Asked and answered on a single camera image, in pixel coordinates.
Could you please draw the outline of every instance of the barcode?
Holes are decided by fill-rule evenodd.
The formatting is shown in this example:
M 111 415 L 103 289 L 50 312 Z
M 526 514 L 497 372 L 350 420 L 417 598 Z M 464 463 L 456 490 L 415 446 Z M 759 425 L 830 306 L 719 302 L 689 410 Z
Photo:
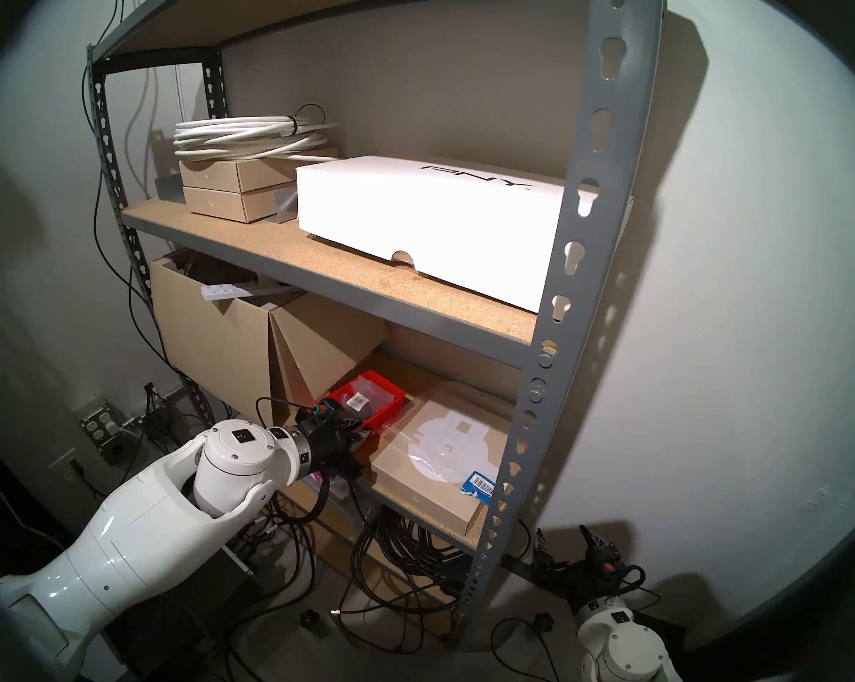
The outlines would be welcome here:
M 355 410 L 360 413 L 361 408 L 367 405 L 367 398 L 359 393 L 356 393 L 354 396 L 352 396 L 346 401 L 346 405 L 352 410 Z
M 469 481 L 475 485 L 475 488 L 484 492 L 488 496 L 494 493 L 494 485 L 487 481 L 487 479 L 483 478 L 480 474 L 472 474 Z

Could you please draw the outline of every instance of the small cardboard box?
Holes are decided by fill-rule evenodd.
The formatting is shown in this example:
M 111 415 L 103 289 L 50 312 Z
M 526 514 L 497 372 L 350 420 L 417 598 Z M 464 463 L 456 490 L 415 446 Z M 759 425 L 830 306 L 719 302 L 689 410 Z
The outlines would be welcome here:
M 199 187 L 184 189 L 184 203 L 199 215 L 255 222 L 276 215 L 275 222 L 288 222 L 298 216 L 298 191 L 294 183 L 262 187 L 250 193 L 226 193 Z
M 150 264 L 156 321 L 172 365 L 248 419 L 260 396 L 312 404 L 386 339 L 384 320 L 313 293 L 203 300 L 216 278 L 185 274 L 197 257 L 221 264 L 191 249 Z M 288 409 L 261 401 L 260 413 L 273 425 Z
M 336 156 L 335 148 L 315 148 L 304 151 L 306 156 Z M 295 161 L 291 158 L 257 158 L 253 161 L 180 161 L 184 187 L 223 190 L 226 193 L 246 193 L 261 187 L 293 183 L 298 166 L 316 161 Z
M 463 494 L 462 484 L 473 471 L 499 484 L 509 421 L 498 414 L 502 411 L 466 400 L 467 390 L 474 389 L 463 388 L 445 390 L 441 384 L 418 396 L 389 428 L 395 436 L 371 466 L 378 484 L 465 536 L 485 506 Z

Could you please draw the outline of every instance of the wall socket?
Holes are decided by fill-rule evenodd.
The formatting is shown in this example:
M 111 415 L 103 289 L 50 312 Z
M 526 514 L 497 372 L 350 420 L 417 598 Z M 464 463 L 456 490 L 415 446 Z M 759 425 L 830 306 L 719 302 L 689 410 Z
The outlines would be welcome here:
M 79 477 L 71 465 L 71 460 L 76 458 L 77 451 L 75 449 L 67 450 L 62 456 L 59 456 L 48 468 L 54 472 L 62 481 L 68 484 L 73 484 Z
M 102 396 L 90 401 L 77 411 L 83 433 L 102 455 L 109 466 L 114 466 L 134 451 L 134 445 L 122 432 L 124 414 Z

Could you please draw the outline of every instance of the coiled white cable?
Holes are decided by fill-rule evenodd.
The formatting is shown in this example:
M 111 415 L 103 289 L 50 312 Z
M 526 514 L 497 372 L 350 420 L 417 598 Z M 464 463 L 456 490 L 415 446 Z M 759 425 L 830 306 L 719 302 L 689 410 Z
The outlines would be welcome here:
M 304 151 L 323 146 L 323 129 L 335 122 L 315 124 L 306 117 L 224 117 L 182 122 L 174 127 L 174 154 L 187 160 L 249 161 L 255 158 L 292 158 L 335 161 L 332 156 L 310 156 Z

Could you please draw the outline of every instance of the pny logo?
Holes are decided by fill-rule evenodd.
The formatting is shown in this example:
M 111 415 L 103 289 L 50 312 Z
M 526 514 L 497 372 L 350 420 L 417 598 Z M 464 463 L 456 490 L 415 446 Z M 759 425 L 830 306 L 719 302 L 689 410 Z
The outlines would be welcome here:
M 442 171 L 443 173 L 452 173 L 453 175 L 469 175 L 470 177 L 477 178 L 478 180 L 499 180 L 501 183 L 506 183 L 507 185 L 520 185 L 521 187 L 531 187 L 528 183 L 513 183 L 511 180 L 507 180 L 505 178 L 498 178 L 496 175 L 491 175 L 489 178 L 485 178 L 483 175 L 476 175 L 474 173 L 470 173 L 468 171 L 457 171 L 455 168 L 443 168 L 441 166 L 421 166 L 424 168 L 431 168 L 434 171 Z

